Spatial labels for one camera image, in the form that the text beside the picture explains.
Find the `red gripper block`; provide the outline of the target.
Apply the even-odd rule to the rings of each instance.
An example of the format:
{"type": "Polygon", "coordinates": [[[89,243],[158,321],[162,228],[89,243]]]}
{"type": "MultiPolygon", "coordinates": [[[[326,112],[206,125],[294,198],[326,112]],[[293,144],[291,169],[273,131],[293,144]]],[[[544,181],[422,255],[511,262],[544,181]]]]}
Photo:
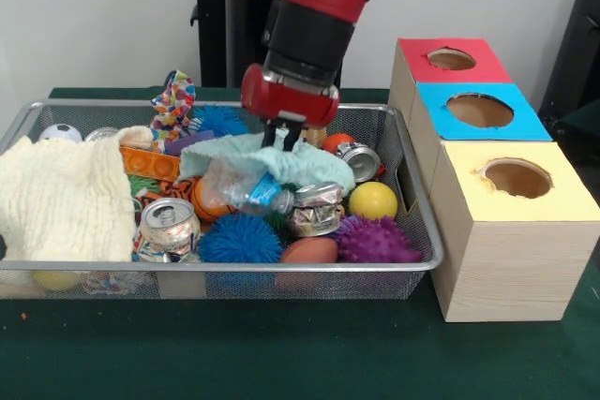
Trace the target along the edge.
{"type": "Polygon", "coordinates": [[[291,152],[307,127],[325,127],[337,114],[339,91],[335,85],[315,86],[265,69],[259,64],[250,65],[240,88],[245,109],[264,122],[262,146],[273,146],[278,124],[287,121],[288,133],[283,151],[291,152]]]}

